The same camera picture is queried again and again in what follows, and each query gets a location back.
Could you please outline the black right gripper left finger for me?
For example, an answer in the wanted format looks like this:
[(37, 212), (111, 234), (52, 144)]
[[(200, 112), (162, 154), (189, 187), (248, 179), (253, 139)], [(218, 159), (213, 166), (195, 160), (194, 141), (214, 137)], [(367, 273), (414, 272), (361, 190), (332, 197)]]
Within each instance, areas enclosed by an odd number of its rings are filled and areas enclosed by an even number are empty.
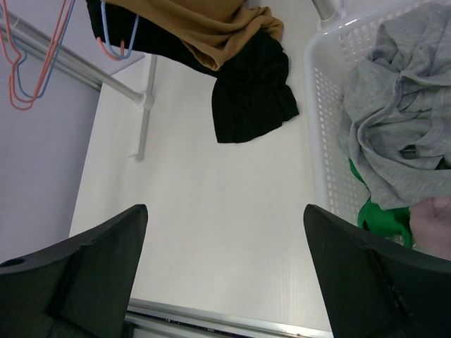
[(2, 337), (119, 337), (148, 222), (137, 204), (1, 264)]

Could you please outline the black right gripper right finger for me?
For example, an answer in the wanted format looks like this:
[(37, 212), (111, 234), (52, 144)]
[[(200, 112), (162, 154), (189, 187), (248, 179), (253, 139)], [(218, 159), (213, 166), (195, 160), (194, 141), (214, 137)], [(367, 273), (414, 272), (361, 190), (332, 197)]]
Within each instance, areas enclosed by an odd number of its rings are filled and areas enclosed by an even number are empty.
[(304, 228), (334, 337), (449, 337), (450, 262), (316, 206)]

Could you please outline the green tank top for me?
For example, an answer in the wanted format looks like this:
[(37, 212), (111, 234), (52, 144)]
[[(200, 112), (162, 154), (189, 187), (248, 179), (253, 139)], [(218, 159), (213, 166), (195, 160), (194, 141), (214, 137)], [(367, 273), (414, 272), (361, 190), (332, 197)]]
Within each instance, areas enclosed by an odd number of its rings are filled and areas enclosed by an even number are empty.
[(378, 177), (370, 167), (354, 164), (348, 159), (352, 174), (366, 187), (370, 193), (365, 204), (360, 208), (357, 225), (363, 230), (386, 239), (402, 238), (402, 245), (412, 249), (414, 236), (410, 227), (411, 211), (408, 206), (401, 208), (382, 208), (386, 206), (381, 197), (385, 197), (387, 183)]

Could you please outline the pink tank top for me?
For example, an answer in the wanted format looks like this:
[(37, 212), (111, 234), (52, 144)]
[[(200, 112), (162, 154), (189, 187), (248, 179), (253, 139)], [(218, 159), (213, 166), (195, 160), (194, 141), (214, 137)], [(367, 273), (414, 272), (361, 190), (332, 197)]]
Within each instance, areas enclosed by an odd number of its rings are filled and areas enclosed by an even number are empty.
[(416, 248), (450, 260), (450, 196), (436, 196), (409, 207)]

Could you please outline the grey tank top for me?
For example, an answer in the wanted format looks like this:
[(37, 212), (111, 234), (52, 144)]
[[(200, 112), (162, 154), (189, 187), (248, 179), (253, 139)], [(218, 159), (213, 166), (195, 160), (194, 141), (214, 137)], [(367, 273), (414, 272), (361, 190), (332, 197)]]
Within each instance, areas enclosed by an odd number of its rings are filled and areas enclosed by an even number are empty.
[(382, 209), (450, 193), (450, 7), (383, 22), (349, 71), (338, 144)]

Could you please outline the black tank top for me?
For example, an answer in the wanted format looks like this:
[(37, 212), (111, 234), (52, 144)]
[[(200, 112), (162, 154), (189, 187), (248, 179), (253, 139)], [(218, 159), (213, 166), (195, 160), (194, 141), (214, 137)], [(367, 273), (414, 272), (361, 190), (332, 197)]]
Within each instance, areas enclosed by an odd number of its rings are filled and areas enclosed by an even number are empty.
[[(95, 38), (103, 37), (101, 2), (87, 2)], [(261, 30), (217, 71), (203, 66), (175, 35), (142, 17), (133, 51), (169, 58), (215, 79), (211, 109), (219, 143), (248, 142), (299, 113), (287, 84), (288, 56), (280, 41)]]

